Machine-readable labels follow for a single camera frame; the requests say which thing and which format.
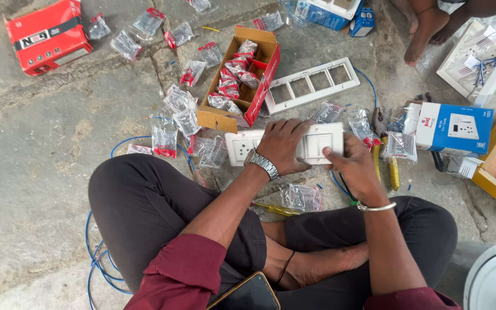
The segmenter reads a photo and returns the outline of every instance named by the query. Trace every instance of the silver bangle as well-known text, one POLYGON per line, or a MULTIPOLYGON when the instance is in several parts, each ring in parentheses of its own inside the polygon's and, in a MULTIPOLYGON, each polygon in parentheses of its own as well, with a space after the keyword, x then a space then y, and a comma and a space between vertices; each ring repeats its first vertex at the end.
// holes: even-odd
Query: silver bangle
POLYGON ((357 209, 361 210, 362 212, 370 212, 370 211, 384 211, 391 209, 393 207, 397 206, 397 203, 392 202, 391 204, 385 206, 385 207, 379 207, 379 208, 369 208, 361 203, 361 201, 357 201, 357 209))

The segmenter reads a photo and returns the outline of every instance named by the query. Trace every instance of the person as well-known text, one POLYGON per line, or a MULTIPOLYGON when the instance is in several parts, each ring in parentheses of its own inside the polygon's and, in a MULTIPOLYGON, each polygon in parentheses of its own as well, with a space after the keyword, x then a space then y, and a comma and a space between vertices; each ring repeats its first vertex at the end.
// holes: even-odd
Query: person
MULTIPOLYGON (((295 152, 310 125, 268 123, 258 155, 281 176, 309 169, 295 152)), ((332 163, 325 168, 344 175, 359 207, 387 210, 351 206, 260 222, 248 206, 270 174, 256 163, 222 193, 153 156, 102 163, 89 182, 89 203, 134 293, 125 309, 202 310, 262 271, 283 310, 460 310, 431 288, 456 247, 451 214, 416 197, 389 199, 361 141, 345 134, 344 149, 341 156, 324 148, 332 163)))
POLYGON ((444 44, 470 18, 496 15, 496 1, 443 0, 462 3, 451 15, 437 6, 436 0, 391 0, 409 23, 410 45, 405 52, 405 63, 416 66, 428 43, 444 44))

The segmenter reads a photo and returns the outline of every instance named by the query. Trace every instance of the black trousers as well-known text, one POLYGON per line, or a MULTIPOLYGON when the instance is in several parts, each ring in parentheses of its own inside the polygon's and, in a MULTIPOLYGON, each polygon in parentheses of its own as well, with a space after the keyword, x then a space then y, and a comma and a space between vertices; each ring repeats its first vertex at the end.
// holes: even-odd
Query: black trousers
MULTIPOLYGON (((101 164, 89 182, 89 203, 105 244, 132 292, 143 270, 219 193, 184 177, 164 160, 144 154, 101 164)), ((455 250, 457 228, 444 208, 416 197, 395 197, 395 212, 407 246, 428 286, 439 282, 455 250)), ((340 248, 366 240, 355 207, 291 216, 287 247, 299 252, 340 248)), ((264 268, 265 234, 258 216, 246 211, 220 270, 226 292, 264 268)), ((295 291, 278 292, 281 308, 361 309, 371 295, 368 262, 295 291)))

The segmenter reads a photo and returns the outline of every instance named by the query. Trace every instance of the maroon shirt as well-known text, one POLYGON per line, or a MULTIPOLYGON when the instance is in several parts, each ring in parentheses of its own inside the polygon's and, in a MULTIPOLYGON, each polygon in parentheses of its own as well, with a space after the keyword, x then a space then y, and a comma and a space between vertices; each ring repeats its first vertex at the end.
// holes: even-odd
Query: maroon shirt
MULTIPOLYGON (((181 235, 158 253, 145 269, 141 288, 125 310, 203 310, 217 294, 219 268, 227 250, 199 235, 181 235)), ((452 299, 429 287, 371 296, 365 310, 462 310, 452 299)))

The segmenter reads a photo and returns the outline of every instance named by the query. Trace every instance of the red cardboard box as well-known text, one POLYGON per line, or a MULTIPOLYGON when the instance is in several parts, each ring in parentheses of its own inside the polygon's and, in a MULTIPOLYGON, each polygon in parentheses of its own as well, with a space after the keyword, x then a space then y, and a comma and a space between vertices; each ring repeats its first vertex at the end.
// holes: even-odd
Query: red cardboard box
POLYGON ((93 47, 83 31, 80 4, 80 0, 60 0, 6 21, 22 71, 43 74, 91 53, 93 47))
POLYGON ((210 86, 204 102, 198 107, 196 112, 198 124, 203 127, 219 129, 223 131, 237 133, 237 126, 252 127, 256 120, 259 109, 264 102, 265 95, 269 91, 269 84, 273 80, 275 72, 280 62, 279 43, 275 39, 273 32, 266 32, 252 28, 235 27, 235 36, 232 38, 223 61, 219 66, 216 76, 210 86), (238 99, 232 101, 244 112, 244 117, 229 113, 220 109, 212 108, 208 104, 208 94, 216 90, 219 84, 220 71, 225 67, 227 60, 233 59, 240 45, 245 40, 257 43, 257 53, 254 57, 249 71, 255 73, 261 80, 257 89, 250 89, 241 84, 238 99))

